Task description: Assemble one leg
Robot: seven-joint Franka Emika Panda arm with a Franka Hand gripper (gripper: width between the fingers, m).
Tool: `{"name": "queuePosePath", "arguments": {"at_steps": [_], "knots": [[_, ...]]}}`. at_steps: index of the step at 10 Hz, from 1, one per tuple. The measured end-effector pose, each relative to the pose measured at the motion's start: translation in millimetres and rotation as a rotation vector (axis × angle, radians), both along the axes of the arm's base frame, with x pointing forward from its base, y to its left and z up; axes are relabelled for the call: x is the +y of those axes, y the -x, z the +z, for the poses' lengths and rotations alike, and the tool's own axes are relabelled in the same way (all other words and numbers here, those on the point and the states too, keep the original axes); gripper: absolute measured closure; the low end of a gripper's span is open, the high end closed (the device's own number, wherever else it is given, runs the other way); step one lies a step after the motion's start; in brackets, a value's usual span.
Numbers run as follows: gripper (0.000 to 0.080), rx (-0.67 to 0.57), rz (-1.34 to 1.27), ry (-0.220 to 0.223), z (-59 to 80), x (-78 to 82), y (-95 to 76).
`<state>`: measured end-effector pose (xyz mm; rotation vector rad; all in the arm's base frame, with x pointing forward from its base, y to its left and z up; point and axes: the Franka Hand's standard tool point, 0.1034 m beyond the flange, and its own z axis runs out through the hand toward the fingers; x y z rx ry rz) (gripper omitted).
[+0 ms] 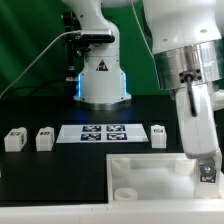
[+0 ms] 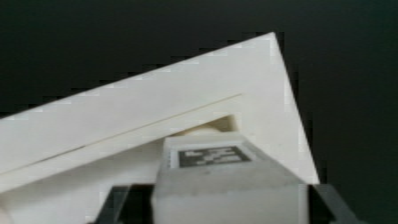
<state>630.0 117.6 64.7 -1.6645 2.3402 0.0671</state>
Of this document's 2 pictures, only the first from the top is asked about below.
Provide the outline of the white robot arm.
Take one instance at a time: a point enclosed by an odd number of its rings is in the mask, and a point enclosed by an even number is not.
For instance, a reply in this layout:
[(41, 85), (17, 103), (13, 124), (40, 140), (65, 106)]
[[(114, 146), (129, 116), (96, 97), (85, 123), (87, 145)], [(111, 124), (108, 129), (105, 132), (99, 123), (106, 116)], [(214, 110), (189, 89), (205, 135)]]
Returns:
[[(120, 68), (118, 28), (101, 9), (137, 0), (61, 0), (77, 16), (87, 43), (76, 100), (112, 107), (131, 98)], [(216, 0), (143, 0), (159, 86), (174, 92), (183, 150), (190, 159), (219, 149), (209, 85), (221, 78), (224, 57), (216, 25)]]

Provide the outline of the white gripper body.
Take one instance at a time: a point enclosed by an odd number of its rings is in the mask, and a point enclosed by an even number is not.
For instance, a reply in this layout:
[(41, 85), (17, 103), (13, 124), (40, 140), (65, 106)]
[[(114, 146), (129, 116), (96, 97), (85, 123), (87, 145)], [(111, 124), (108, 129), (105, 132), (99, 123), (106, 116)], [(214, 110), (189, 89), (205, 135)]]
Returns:
[(211, 100), (206, 84), (192, 87), (196, 116), (190, 108), (187, 88), (175, 91), (175, 103), (183, 151), (189, 159), (213, 157), (219, 149)]

